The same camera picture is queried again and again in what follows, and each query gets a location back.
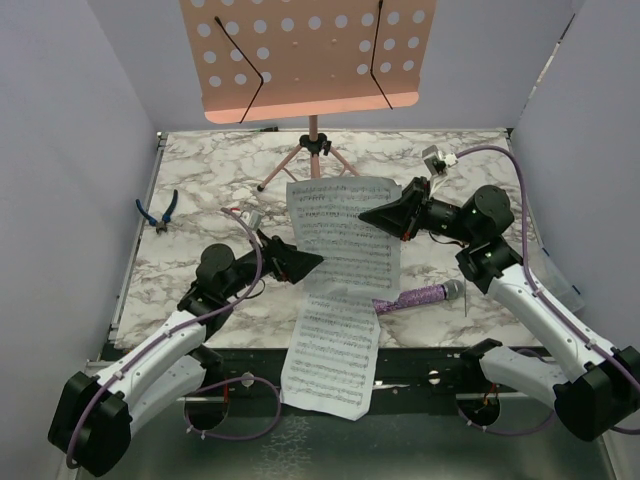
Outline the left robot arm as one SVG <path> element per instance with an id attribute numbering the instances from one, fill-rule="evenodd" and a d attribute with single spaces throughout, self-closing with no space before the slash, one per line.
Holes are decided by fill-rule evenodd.
<path id="1" fill-rule="evenodd" d="M 267 276 L 297 284 L 322 261 L 280 237 L 257 231 L 236 257 L 221 243 L 201 254 L 195 279 L 164 323 L 99 372 L 76 372 L 65 383 L 47 435 L 68 468 L 100 477 L 124 456 L 134 435 L 179 397 L 214 392 L 223 360 L 204 343 Z"/>

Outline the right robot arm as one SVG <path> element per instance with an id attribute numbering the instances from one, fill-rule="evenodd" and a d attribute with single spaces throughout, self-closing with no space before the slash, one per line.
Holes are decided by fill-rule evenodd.
<path id="1" fill-rule="evenodd" d="M 483 341 L 459 367 L 461 383 L 481 391 L 494 383 L 552 408 L 578 439 L 592 441 L 639 409 L 639 352 L 619 349 L 556 299 L 503 238 L 513 223 L 507 193 L 480 187 L 463 206 L 436 200 L 415 178 L 399 199 L 359 219 L 403 241 L 424 230 L 464 244 L 456 260 L 464 278 L 509 310 L 543 345 L 544 364 L 494 340 Z"/>

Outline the pink music stand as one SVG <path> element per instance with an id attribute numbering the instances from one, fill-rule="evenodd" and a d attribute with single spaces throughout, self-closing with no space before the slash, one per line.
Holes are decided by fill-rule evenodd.
<path id="1" fill-rule="evenodd" d="M 397 110 L 420 97 L 434 1 L 183 1 L 205 118 L 244 124 L 305 117 L 311 175 L 321 156 L 352 165 L 318 130 L 325 114 Z"/>

